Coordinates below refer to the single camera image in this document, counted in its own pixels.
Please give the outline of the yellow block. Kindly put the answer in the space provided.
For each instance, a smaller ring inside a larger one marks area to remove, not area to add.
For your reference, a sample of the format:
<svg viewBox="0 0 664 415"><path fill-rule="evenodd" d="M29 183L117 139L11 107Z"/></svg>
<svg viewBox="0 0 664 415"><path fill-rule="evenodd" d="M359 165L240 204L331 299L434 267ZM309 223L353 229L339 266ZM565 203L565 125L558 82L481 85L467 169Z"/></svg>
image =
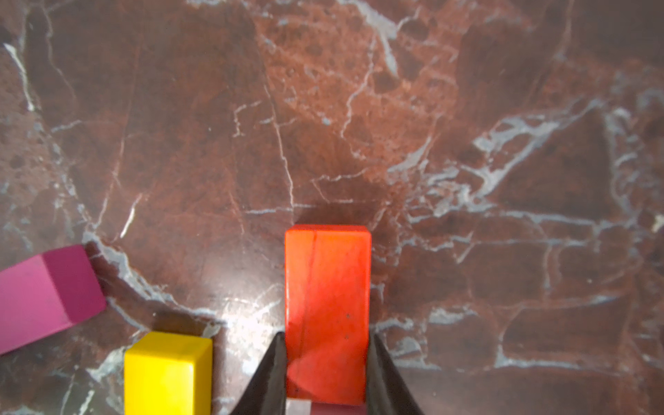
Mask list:
<svg viewBox="0 0 664 415"><path fill-rule="evenodd" d="M209 414L213 341L152 331L124 353L125 414Z"/></svg>

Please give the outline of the magenta block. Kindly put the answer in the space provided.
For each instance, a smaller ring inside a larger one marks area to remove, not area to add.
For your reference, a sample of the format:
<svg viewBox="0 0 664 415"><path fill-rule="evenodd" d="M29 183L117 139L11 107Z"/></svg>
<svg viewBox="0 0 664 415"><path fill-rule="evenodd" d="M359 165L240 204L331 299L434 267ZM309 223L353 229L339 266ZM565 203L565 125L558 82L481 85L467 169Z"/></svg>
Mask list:
<svg viewBox="0 0 664 415"><path fill-rule="evenodd" d="M1 271L1 353L72 328L106 307L82 245L26 259Z"/></svg>

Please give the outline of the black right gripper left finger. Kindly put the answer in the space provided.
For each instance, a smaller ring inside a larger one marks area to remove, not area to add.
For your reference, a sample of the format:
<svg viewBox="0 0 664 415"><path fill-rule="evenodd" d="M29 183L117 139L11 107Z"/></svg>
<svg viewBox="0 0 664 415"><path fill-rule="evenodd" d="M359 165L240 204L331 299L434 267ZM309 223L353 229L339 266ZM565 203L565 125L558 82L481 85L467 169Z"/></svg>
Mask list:
<svg viewBox="0 0 664 415"><path fill-rule="evenodd" d="M231 415L285 415L286 370L285 333L278 332Z"/></svg>

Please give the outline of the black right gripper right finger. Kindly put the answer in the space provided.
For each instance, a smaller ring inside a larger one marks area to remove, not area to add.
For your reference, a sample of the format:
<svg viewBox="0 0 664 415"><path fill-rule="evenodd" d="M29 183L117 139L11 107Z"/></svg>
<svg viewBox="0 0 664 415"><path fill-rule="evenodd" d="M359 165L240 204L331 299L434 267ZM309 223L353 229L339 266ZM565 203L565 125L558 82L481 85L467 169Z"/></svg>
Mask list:
<svg viewBox="0 0 664 415"><path fill-rule="evenodd" d="M378 335L371 335L366 369L369 415L423 415Z"/></svg>

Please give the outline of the long red block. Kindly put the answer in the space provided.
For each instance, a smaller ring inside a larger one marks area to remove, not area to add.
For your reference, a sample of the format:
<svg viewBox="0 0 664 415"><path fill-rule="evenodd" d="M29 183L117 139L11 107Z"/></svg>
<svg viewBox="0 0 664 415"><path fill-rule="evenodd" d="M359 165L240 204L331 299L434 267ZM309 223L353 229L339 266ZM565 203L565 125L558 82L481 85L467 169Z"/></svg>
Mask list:
<svg viewBox="0 0 664 415"><path fill-rule="evenodd" d="M286 232L288 397L364 403L371 259L364 226L297 225Z"/></svg>

